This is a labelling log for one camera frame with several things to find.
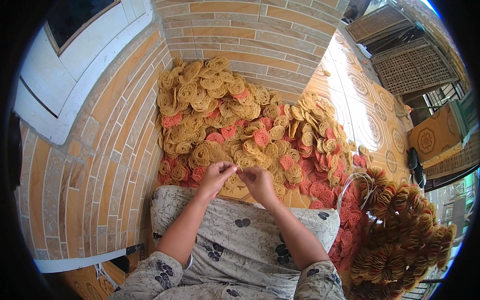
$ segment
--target black shoe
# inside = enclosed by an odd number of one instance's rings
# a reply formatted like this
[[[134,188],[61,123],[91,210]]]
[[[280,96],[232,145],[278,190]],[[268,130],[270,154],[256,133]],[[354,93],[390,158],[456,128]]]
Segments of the black shoe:
[[[423,180],[423,167],[420,163],[417,163],[417,166],[413,169],[415,172],[415,181],[417,182],[418,186],[423,189],[425,186],[425,181]]]
[[[408,168],[410,170],[415,169],[418,166],[418,161],[419,157],[417,155],[417,151],[415,150],[414,147],[411,147],[409,150],[407,150],[408,153]]]

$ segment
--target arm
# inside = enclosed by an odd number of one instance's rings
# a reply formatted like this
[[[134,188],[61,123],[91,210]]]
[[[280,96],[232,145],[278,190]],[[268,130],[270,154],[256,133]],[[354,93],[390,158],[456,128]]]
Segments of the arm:
[[[272,175],[260,166],[245,168],[244,172],[239,175],[240,179],[247,185],[252,197],[274,217],[297,267],[303,270],[313,263],[329,261],[317,237],[276,197]]]
[[[185,265],[192,252],[208,203],[215,198],[228,177],[236,171],[237,166],[226,161],[208,166],[192,200],[167,229],[156,249]]]

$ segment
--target person's right hand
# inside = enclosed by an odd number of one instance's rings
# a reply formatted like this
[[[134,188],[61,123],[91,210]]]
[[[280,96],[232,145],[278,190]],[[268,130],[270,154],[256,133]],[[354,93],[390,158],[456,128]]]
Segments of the person's right hand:
[[[273,188],[272,174],[261,166],[243,168],[243,174],[239,174],[239,177],[247,185],[252,197],[266,209],[282,203]]]

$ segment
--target person's left hand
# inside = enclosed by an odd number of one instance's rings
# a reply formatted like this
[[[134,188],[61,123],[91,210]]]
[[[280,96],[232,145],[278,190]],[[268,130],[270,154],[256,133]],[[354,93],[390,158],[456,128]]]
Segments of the person's left hand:
[[[207,167],[195,195],[209,201],[215,198],[227,179],[237,171],[237,166],[228,161],[219,161]]]

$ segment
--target hand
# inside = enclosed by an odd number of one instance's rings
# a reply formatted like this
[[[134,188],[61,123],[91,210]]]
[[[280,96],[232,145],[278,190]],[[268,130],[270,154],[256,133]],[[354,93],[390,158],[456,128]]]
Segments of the hand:
[[[266,209],[271,205],[281,203],[273,188],[272,174],[259,165],[251,168],[244,168],[240,179],[247,185],[252,197]]]
[[[223,183],[237,171],[237,166],[228,161],[219,161],[207,167],[195,195],[209,201],[215,198]]]

